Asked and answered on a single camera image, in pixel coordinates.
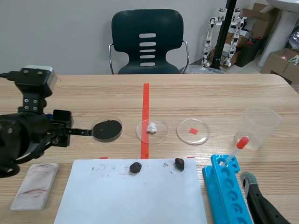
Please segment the white paper sheet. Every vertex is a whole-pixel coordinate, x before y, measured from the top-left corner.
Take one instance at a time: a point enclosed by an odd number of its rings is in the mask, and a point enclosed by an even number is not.
[[[76,160],[54,224],[207,224],[195,160],[184,160],[184,171],[174,159]]]

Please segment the black chair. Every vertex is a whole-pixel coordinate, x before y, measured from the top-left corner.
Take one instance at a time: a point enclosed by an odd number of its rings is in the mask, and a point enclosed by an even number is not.
[[[184,23],[181,14],[171,9],[140,9],[118,12],[112,19],[113,44],[109,45],[129,56],[129,63],[118,74],[178,74],[177,67],[166,61],[166,53],[178,49],[183,40]]]

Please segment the black substance in petri dish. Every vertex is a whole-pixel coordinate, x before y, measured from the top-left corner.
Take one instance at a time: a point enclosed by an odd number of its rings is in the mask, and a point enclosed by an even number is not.
[[[121,123],[116,120],[106,120],[93,127],[93,136],[99,141],[113,141],[122,130]]]

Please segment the plastic dropper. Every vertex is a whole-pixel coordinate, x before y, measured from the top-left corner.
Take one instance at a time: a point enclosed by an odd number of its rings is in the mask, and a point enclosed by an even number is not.
[[[226,158],[225,162],[222,164],[222,166],[226,166],[228,165],[228,163],[232,160],[232,158],[241,151],[241,149],[243,149],[247,143],[249,142],[249,138],[248,137],[243,137],[240,139],[240,141],[237,143],[237,147],[235,148],[235,150]]]

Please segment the blue test tube rack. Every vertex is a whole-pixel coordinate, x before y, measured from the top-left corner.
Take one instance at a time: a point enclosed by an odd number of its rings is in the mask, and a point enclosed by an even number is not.
[[[236,157],[221,166],[228,155],[212,155],[211,166],[202,169],[215,224],[252,224],[236,173]]]

